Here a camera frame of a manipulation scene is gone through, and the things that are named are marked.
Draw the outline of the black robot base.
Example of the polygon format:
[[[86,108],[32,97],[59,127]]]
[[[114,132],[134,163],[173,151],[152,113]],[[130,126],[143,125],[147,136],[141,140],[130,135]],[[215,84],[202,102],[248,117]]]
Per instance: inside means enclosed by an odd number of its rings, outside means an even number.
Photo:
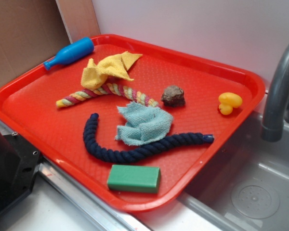
[[[0,215],[32,193],[41,152],[20,134],[0,132]]]

